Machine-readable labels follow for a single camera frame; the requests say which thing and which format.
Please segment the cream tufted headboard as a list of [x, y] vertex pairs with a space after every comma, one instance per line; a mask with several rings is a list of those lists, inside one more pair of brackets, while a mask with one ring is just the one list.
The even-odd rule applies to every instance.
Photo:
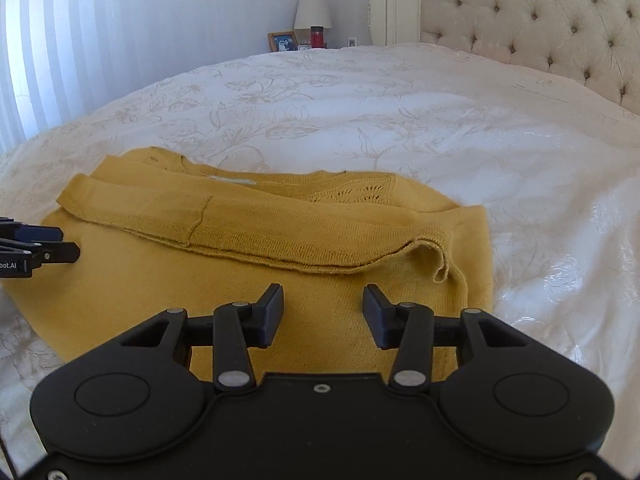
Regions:
[[369, 25], [379, 47], [439, 44], [639, 110], [639, 0], [370, 0]]

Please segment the wooden picture frame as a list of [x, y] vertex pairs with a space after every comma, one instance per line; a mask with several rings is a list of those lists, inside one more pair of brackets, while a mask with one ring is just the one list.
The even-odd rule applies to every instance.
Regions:
[[298, 41], [294, 30], [270, 32], [268, 41], [272, 52], [291, 52], [298, 49]]

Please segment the white floral bedspread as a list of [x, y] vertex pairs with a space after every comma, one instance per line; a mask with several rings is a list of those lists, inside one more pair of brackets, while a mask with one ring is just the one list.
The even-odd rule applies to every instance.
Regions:
[[599, 374], [603, 457], [639, 470], [639, 119], [575, 81], [428, 44], [203, 66], [24, 142], [1, 211], [39, 222], [74, 174], [161, 146], [231, 171], [396, 172], [483, 205], [495, 311]]

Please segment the white table lamp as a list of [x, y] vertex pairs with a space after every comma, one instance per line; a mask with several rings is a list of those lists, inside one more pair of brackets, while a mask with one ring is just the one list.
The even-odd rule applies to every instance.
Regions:
[[311, 27], [325, 29], [332, 27], [329, 5], [326, 0], [298, 0], [293, 28], [304, 30], [311, 29]]

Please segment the mustard yellow knit sweater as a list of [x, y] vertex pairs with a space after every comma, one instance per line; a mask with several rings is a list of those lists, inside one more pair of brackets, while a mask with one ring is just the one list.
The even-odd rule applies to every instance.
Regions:
[[46, 223], [79, 259], [2, 286], [64, 361], [163, 310], [209, 315], [278, 283], [284, 315], [257, 373], [386, 373], [366, 286], [441, 316], [492, 304], [485, 209], [389, 172], [241, 174], [140, 148], [73, 176]]

